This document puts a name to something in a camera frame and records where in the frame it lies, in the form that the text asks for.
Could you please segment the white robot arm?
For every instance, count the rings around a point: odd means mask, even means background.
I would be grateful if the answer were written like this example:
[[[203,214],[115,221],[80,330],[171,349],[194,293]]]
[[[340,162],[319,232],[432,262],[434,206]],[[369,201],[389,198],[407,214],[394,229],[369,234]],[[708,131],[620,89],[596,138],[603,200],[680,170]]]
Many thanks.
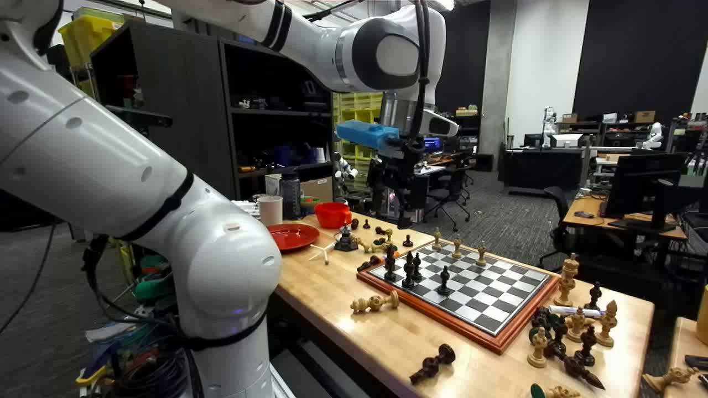
[[[283,0],[160,3],[253,37],[332,91],[388,91],[419,115],[434,107],[448,26],[424,0],[338,29]],[[44,62],[39,34],[59,10],[63,0],[0,0],[0,189],[169,260],[194,398],[275,398],[266,323],[282,279],[275,240]]]

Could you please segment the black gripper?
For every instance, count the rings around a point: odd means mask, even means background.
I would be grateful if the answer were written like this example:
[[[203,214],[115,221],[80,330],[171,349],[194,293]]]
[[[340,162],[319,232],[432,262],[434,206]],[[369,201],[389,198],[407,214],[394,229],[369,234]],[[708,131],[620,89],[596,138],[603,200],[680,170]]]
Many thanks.
[[[375,214],[412,229],[422,219],[428,203],[428,177],[415,172],[424,156],[422,138],[389,140],[389,154],[369,165]]]

